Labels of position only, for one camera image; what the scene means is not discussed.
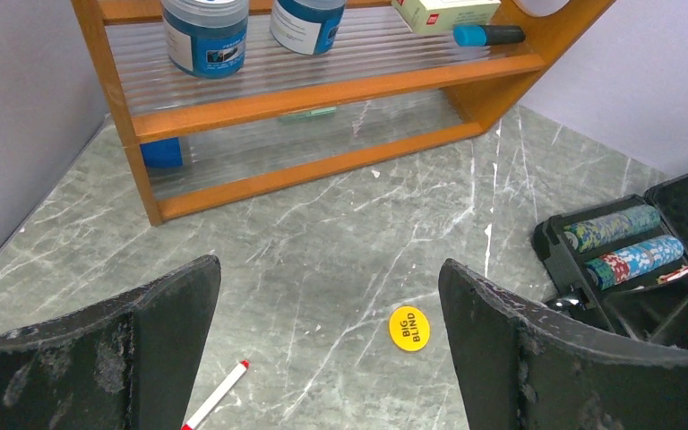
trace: wooden shelf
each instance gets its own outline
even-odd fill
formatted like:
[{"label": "wooden shelf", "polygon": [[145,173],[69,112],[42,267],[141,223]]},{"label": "wooden shelf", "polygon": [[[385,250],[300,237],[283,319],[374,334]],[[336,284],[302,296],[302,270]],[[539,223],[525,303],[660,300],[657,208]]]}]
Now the wooden shelf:
[{"label": "wooden shelf", "polygon": [[[170,63],[159,0],[72,0],[152,225],[483,133],[614,2],[571,0],[557,13],[534,17],[519,0],[502,0],[492,23],[520,25],[526,42],[466,48],[457,47],[451,34],[412,34],[390,1],[349,0],[331,52],[300,56],[270,35],[273,1],[250,0],[244,67],[225,79],[202,80]],[[432,89],[443,90],[461,124],[160,200],[139,148],[290,112]]]},{"label": "wooden shelf", "polygon": [[452,35],[417,36],[391,7],[345,12],[336,48],[300,56],[281,47],[269,16],[253,16],[245,65],[204,80],[168,59],[161,24],[109,30],[125,99],[140,143],[288,112],[493,79],[542,69],[525,46],[463,48]]},{"label": "wooden shelf", "polygon": [[181,137],[185,165],[150,168],[149,178],[161,201],[463,123],[440,90],[348,103],[325,115],[271,118]]}]

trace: jar label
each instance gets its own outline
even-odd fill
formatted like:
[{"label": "jar label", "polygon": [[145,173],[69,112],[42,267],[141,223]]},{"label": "jar label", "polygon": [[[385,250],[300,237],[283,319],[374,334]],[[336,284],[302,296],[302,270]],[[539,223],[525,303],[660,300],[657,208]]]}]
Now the jar label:
[{"label": "jar label", "polygon": [[193,37],[164,20],[168,55],[181,68],[202,76],[229,75],[244,64],[246,28],[225,39]]},{"label": "jar label", "polygon": [[328,51],[333,46],[333,40],[336,38],[336,33],[339,32],[339,24],[341,23],[340,13],[336,18],[326,21],[321,30],[320,38],[318,38],[318,45],[315,48],[315,54],[322,54]]},{"label": "jar label", "polygon": [[312,55],[318,42],[321,24],[300,20],[289,13],[279,2],[273,3],[271,33],[284,47],[299,54]]},{"label": "jar label", "polygon": [[244,63],[246,29],[227,39],[195,38],[196,71],[205,74],[233,73]]},{"label": "jar label", "polygon": [[167,20],[163,20],[163,22],[165,22],[165,31],[168,35],[168,55],[177,65],[193,72],[194,59],[191,54],[191,36],[179,31]]}]

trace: white wall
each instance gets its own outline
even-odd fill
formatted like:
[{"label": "white wall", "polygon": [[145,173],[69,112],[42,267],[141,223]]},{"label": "white wall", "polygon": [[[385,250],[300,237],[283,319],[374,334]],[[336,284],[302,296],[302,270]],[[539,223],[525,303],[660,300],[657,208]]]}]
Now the white wall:
[{"label": "white wall", "polygon": [[0,246],[106,111],[69,0],[0,0]]},{"label": "white wall", "polygon": [[654,168],[688,172],[688,1],[617,0],[521,103]]}]

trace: ribbed plastic shelf panel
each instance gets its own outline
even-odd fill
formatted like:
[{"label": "ribbed plastic shelf panel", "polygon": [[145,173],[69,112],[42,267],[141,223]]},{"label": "ribbed plastic shelf panel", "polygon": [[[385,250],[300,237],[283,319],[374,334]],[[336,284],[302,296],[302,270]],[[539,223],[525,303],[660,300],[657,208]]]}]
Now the ribbed plastic shelf panel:
[{"label": "ribbed plastic shelf panel", "polygon": [[520,46],[492,51],[458,47],[451,34],[415,35],[391,7],[347,10],[333,49],[323,56],[286,50],[269,28],[269,15],[250,17],[245,65],[220,80],[176,69],[159,22],[108,27],[107,34],[133,115],[521,54]]},{"label": "ribbed plastic shelf panel", "polygon": [[190,165],[150,168],[149,176],[162,200],[460,124],[440,90],[421,91],[192,134],[181,138]]}]

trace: orange wooden frame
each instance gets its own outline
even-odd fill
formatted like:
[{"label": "orange wooden frame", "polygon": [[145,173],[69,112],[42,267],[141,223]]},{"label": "orange wooden frame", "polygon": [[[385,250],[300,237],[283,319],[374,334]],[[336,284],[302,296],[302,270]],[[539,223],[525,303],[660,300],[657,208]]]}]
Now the orange wooden frame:
[{"label": "orange wooden frame", "polygon": [[[272,1],[250,0],[251,13],[268,13]],[[132,116],[128,108],[105,26],[159,21],[159,0],[72,2],[143,207],[151,225],[157,226],[168,219],[196,211],[482,134],[526,93],[614,0],[571,0],[563,9],[547,17],[532,16],[517,0],[503,0],[493,22],[518,24],[527,34],[527,49],[513,56],[284,90],[139,116]],[[348,7],[388,4],[389,0],[349,0]],[[437,88],[444,90],[464,124],[160,201],[154,196],[143,164],[142,143],[289,112]]]}]

